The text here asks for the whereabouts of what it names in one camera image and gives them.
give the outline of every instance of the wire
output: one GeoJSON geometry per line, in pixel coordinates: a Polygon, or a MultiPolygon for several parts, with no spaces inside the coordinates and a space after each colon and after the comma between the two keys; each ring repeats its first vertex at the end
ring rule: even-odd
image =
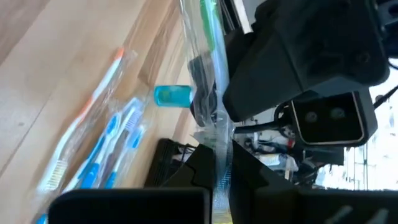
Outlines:
{"type": "Polygon", "coordinates": [[[256,125],[251,125],[251,126],[237,127],[235,129],[235,134],[256,133],[256,132],[264,131],[264,130],[278,129],[279,127],[280,127],[279,121],[271,121],[271,122],[264,123],[264,124],[256,124],[256,125]]]}
{"type": "Polygon", "coordinates": [[[385,103],[397,90],[398,90],[398,85],[395,86],[390,91],[388,91],[388,93],[380,97],[378,100],[376,100],[376,102],[374,102],[373,104],[374,109],[376,110],[380,105],[385,103]]]}
{"type": "Polygon", "coordinates": [[[256,133],[264,130],[275,130],[290,124],[290,119],[283,115],[281,118],[264,124],[256,124],[251,126],[241,126],[235,129],[235,134],[256,133]]]}
{"type": "MultiPolygon", "coordinates": [[[[282,115],[283,115],[283,114],[286,114],[288,108],[289,108],[289,103],[288,103],[288,102],[281,103],[279,106],[277,106],[277,107],[275,108],[275,111],[274,111],[274,121],[277,121],[277,120],[279,119],[279,115],[280,115],[281,113],[282,113],[282,115]]],[[[278,132],[279,132],[279,134],[280,134],[281,136],[283,136],[283,137],[285,137],[285,138],[287,138],[287,139],[291,139],[292,137],[289,136],[289,135],[287,135],[287,134],[285,133],[286,128],[287,128],[287,127],[281,127],[281,128],[278,128],[277,130],[278,130],[278,132]]]]}
{"type": "MultiPolygon", "coordinates": [[[[398,70],[398,66],[392,64],[390,61],[388,61],[388,64],[390,65],[390,67],[392,67],[395,70],[398,70]]],[[[380,105],[382,105],[383,103],[385,103],[396,91],[398,90],[398,85],[395,86],[393,89],[391,89],[390,91],[388,91],[385,95],[383,95],[382,97],[380,97],[378,100],[376,100],[376,102],[374,102],[373,107],[376,110],[380,105]]]]}
{"type": "Polygon", "coordinates": [[[260,145],[262,145],[262,146],[269,146],[269,147],[273,147],[275,149],[280,149],[281,152],[283,152],[283,153],[286,153],[286,152],[289,151],[289,147],[288,146],[285,146],[283,144],[279,144],[277,142],[259,140],[258,143],[260,145]]]}
{"type": "Polygon", "coordinates": [[[390,61],[388,61],[388,64],[390,65],[391,68],[398,70],[398,66],[394,65],[393,63],[391,63],[390,61]]]}

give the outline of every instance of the plastic wrap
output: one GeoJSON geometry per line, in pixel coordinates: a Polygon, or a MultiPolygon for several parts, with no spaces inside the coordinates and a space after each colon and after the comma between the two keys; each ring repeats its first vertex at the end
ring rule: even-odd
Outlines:
{"type": "Polygon", "coordinates": [[[108,124],[105,127],[101,139],[104,143],[89,165],[79,188],[96,189],[106,184],[108,174],[117,166],[118,171],[121,161],[120,153],[126,148],[129,135],[135,131],[144,113],[145,101],[133,97],[125,105],[112,108],[108,124]]]}
{"type": "MultiPolygon", "coordinates": [[[[98,87],[90,96],[77,117],[69,125],[62,137],[55,143],[55,149],[44,174],[37,184],[35,192],[28,194],[29,201],[34,206],[40,205],[41,213],[45,213],[48,204],[59,195],[66,174],[78,152],[83,140],[91,133],[93,127],[108,107],[115,89],[117,89],[124,70],[136,58],[135,52],[124,48],[118,49],[112,64],[109,66],[98,87]]],[[[39,217],[36,223],[44,223],[44,218],[39,217]]]]}
{"type": "Polygon", "coordinates": [[[181,0],[180,3],[188,42],[188,66],[196,88],[193,111],[200,125],[194,137],[216,154],[213,222],[230,222],[230,215],[225,220],[225,214],[229,213],[234,128],[222,102],[229,75],[220,5],[216,0],[181,0]]]}
{"type": "Polygon", "coordinates": [[[121,180],[125,178],[135,158],[137,148],[150,126],[150,122],[143,118],[146,104],[147,99],[145,97],[135,96],[124,105],[123,109],[120,109],[124,114],[123,119],[126,119],[131,108],[135,107],[134,115],[129,118],[129,123],[133,123],[133,125],[123,128],[122,134],[118,139],[115,139],[117,144],[115,144],[114,149],[108,149],[108,157],[101,166],[103,171],[99,174],[98,181],[92,188],[112,189],[121,185],[121,180]]]}

